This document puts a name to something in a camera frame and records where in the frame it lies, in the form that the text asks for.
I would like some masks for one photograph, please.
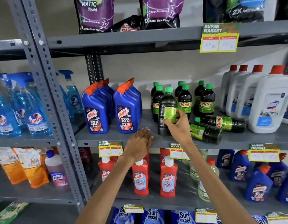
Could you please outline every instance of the white bottle with red cap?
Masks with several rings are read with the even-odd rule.
[[[247,72],[248,65],[244,64],[239,67],[239,71],[231,75],[230,85],[228,90],[226,102],[226,114],[230,117],[236,116],[236,103],[238,100],[238,93],[243,85],[243,77],[250,73]]]
[[[273,133],[281,124],[288,105],[288,75],[283,72],[284,65],[274,65],[257,84],[248,120],[254,133]]]
[[[220,111],[226,112],[227,95],[230,85],[231,75],[237,72],[237,65],[230,65],[230,70],[225,72],[222,77],[221,94],[220,94]]]
[[[236,118],[248,120],[257,83],[262,77],[268,75],[266,72],[262,72],[262,68],[262,64],[254,65],[252,73],[246,74],[243,77],[243,86],[239,91],[236,103]]]

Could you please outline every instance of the bottle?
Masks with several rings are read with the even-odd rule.
[[[73,112],[73,108],[70,104],[70,101],[68,99],[68,96],[67,94],[65,93],[63,87],[60,85],[60,90],[62,92],[62,95],[63,95],[63,99],[64,99],[64,103],[65,103],[65,106],[66,106],[66,109],[67,109],[67,113],[68,113],[68,117],[69,119],[73,119],[74,118],[74,112]]]
[[[269,162],[268,165],[271,167],[267,176],[273,181],[273,187],[280,187],[288,172],[288,166],[283,162],[286,158],[287,153],[280,153],[280,162]]]
[[[188,89],[189,85],[182,86],[182,91],[179,93],[177,98],[177,108],[184,111],[188,115],[188,119],[190,119],[192,111],[192,95]]]
[[[93,92],[97,90],[96,86],[89,86],[82,94],[82,102],[85,109],[85,119],[88,130],[91,134],[102,134],[109,131],[108,115],[106,103],[93,96]]]
[[[130,89],[129,85],[130,85],[130,82],[127,81],[126,83],[123,84],[123,87],[124,87],[124,89],[126,91],[126,94],[128,96],[130,96],[132,99],[134,99],[136,104],[137,104],[136,109],[137,109],[137,117],[138,117],[138,125],[139,125],[140,124],[140,119],[141,119],[141,116],[142,116],[141,108],[140,108],[141,99],[140,99],[140,95],[137,92],[132,91]]]
[[[159,120],[159,103],[162,100],[164,93],[162,91],[162,86],[158,85],[156,86],[156,92],[153,95],[152,102],[153,102],[153,121],[158,122]]]
[[[17,136],[21,130],[17,124],[13,109],[0,93],[0,134]]]
[[[273,181],[266,175],[269,172],[269,165],[264,164],[258,167],[247,184],[245,198],[248,201],[262,202],[264,196],[269,193]]]
[[[111,119],[113,119],[115,117],[115,109],[114,109],[114,105],[113,105],[113,97],[111,94],[109,94],[106,90],[104,90],[103,87],[103,81],[101,80],[99,83],[94,83],[94,86],[97,86],[97,92],[100,93],[102,96],[104,96],[107,100],[107,104],[108,104],[108,109],[109,109],[109,113],[111,116]]]
[[[46,155],[44,162],[57,189],[70,190],[61,156],[54,154],[53,150],[48,150]]]
[[[192,138],[216,145],[220,143],[223,133],[222,129],[200,123],[200,118],[198,117],[195,118],[194,122],[190,120],[188,122]]]
[[[208,165],[210,166],[211,170],[217,175],[220,175],[220,171],[219,169],[215,166],[215,160],[214,158],[208,158]],[[198,195],[200,196],[200,198],[206,202],[210,202],[210,199],[206,193],[206,190],[202,184],[202,182],[199,180],[199,186],[198,186]]]
[[[147,196],[148,189],[148,164],[140,160],[133,164],[133,184],[135,186],[135,194],[138,196]]]
[[[251,162],[247,158],[247,150],[239,150],[233,157],[229,179],[233,182],[244,182],[247,180],[247,173],[251,168]]]
[[[206,90],[202,93],[199,105],[199,116],[212,115],[214,113],[214,101],[216,95],[212,91],[212,84],[206,84]]]
[[[248,120],[254,133],[273,133],[281,124],[288,105],[288,75],[283,71],[284,65],[275,65],[257,84]]]
[[[165,162],[166,156],[170,156],[170,148],[160,148],[160,163]]]
[[[248,120],[251,107],[254,100],[254,95],[259,80],[268,75],[262,72],[263,65],[254,65],[253,71],[243,77],[242,87],[239,90],[238,100],[236,104],[236,118],[244,118]]]
[[[109,78],[107,78],[103,81],[104,81],[104,84],[103,84],[102,88],[104,90],[106,90],[109,94],[111,94],[111,96],[113,96],[115,90],[113,90],[112,87],[109,86]]]
[[[114,95],[117,126],[120,133],[135,133],[138,130],[136,103],[129,98],[123,86]]]
[[[166,156],[161,164],[161,196],[166,198],[175,197],[175,187],[178,166],[174,159]]]
[[[115,165],[115,162],[110,159],[110,157],[102,157],[101,160],[98,162],[99,170],[100,170],[100,176],[102,181],[106,179],[106,177],[109,175],[111,170],[113,169]]]
[[[174,95],[175,95],[175,100],[177,101],[178,99],[178,95],[180,94],[180,92],[182,91],[182,86],[184,84],[184,81],[179,81],[178,82],[178,86],[177,88],[175,89],[175,92],[174,92]]]
[[[164,96],[159,103],[159,116],[157,131],[159,135],[167,136],[171,135],[166,124],[163,123],[164,119],[170,119],[172,123],[176,123],[176,100],[172,96],[173,88],[166,87],[164,90]]]
[[[128,81],[130,82],[130,89],[131,89],[132,91],[135,91],[136,93],[138,93],[138,94],[140,95],[140,104],[141,104],[141,107],[140,107],[140,108],[141,108],[141,115],[142,115],[142,95],[141,95],[141,92],[138,91],[138,89],[133,86],[133,83],[134,83],[134,81],[135,81],[135,78],[131,78],[131,79],[128,80]]]
[[[150,91],[150,100],[151,100],[151,111],[153,113],[153,95],[157,91],[157,86],[159,85],[159,82],[153,82],[153,88]]]
[[[24,112],[28,130],[32,135],[50,135],[52,133],[47,117],[44,112],[41,100],[34,89],[29,86],[31,76],[24,72],[8,75],[8,78],[18,83],[18,99],[22,102],[22,112]]]
[[[282,203],[288,204],[288,172],[278,191],[277,199]]]
[[[226,114],[230,117],[236,116],[236,103],[238,100],[238,93],[243,85],[243,77],[248,74],[248,65],[244,64],[239,67],[239,71],[232,74],[230,78],[230,85],[228,89]]]
[[[201,99],[201,95],[202,93],[205,91],[204,88],[204,80],[199,80],[198,82],[198,86],[195,89],[194,92],[194,108],[193,108],[193,112],[196,116],[199,115],[199,106],[200,106],[200,99]]]
[[[227,96],[228,96],[228,90],[230,85],[230,79],[231,75],[237,72],[237,65],[230,65],[229,71],[225,72],[222,77],[222,83],[221,83],[221,98],[220,98],[220,111],[225,113],[226,112],[226,103],[227,103]]]
[[[234,133],[243,133],[246,129],[245,119],[235,119],[225,116],[212,116],[207,115],[202,120],[202,123],[221,128],[224,131],[230,131]]]
[[[73,112],[75,114],[83,113],[82,101],[81,101],[79,91],[76,88],[75,84],[72,82],[72,79],[70,76],[71,74],[73,74],[73,72],[70,70],[59,70],[59,73],[65,76],[67,96],[73,108]]]
[[[217,167],[223,169],[230,169],[233,155],[234,149],[220,149],[217,158]]]
[[[206,160],[207,159],[207,155],[208,155],[208,149],[200,149],[199,152],[202,155],[202,157]],[[192,179],[194,179],[196,181],[199,181],[199,175],[196,172],[196,169],[192,165],[191,161],[190,161],[190,176],[191,176]]]

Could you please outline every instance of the shelf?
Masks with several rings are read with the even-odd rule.
[[[0,135],[0,146],[9,147],[34,147],[34,146],[57,146],[53,136],[34,136],[27,130],[23,130],[22,134],[15,137]]]
[[[202,26],[47,38],[51,56],[69,57],[199,49]],[[242,23],[238,46],[288,44],[288,20]],[[20,39],[0,40],[0,61],[25,59]]]
[[[75,204],[71,191],[59,191],[50,181],[37,189],[31,188],[28,180],[12,185],[0,168],[0,200],[19,200],[21,202]]]
[[[187,210],[194,211],[196,208],[214,208],[210,202],[203,201],[197,192],[197,182],[189,175],[189,166],[182,163],[181,160],[175,159],[178,165],[176,197],[164,198],[160,195],[160,162],[159,154],[150,154],[150,175],[149,195],[137,196],[134,193],[134,185],[131,169],[127,173],[123,184],[117,194],[113,206],[122,207],[129,203],[142,203],[145,208],[158,208],[166,210]],[[249,202],[244,198],[246,183],[232,182],[227,177],[228,171],[220,169],[220,179],[236,199],[246,208],[251,215],[265,215],[268,211],[280,211],[288,213],[288,205],[285,205],[276,199],[277,189],[274,188],[264,202]],[[96,185],[91,189],[92,192],[101,184],[100,176]]]
[[[170,143],[176,143],[172,136],[161,136],[157,133],[157,123],[152,119],[150,109],[143,109],[142,118],[138,129],[148,127],[151,130],[151,135],[154,136],[152,147],[154,148],[169,148]],[[90,134],[87,126],[84,127],[75,138],[79,147],[98,147],[99,141],[121,141],[123,147],[126,145],[127,140],[131,134],[119,133],[116,120],[113,119],[109,126],[109,132],[106,134]],[[246,129],[244,133],[231,133],[223,132],[222,140],[219,145],[205,143],[193,139],[198,148],[203,149],[249,149],[249,145],[256,143],[274,143],[277,144],[281,150],[288,150],[288,125],[281,124],[275,133],[270,134],[257,134]]]

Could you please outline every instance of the orange pouch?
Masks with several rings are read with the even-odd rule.
[[[41,165],[39,150],[34,148],[13,148],[13,150],[18,155],[32,188],[39,188],[49,182],[45,169]]]
[[[19,159],[11,147],[0,147],[0,164],[11,184],[27,180]]]

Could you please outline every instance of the green packet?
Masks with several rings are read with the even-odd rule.
[[[10,224],[29,203],[12,202],[4,210],[0,212],[0,224]]]

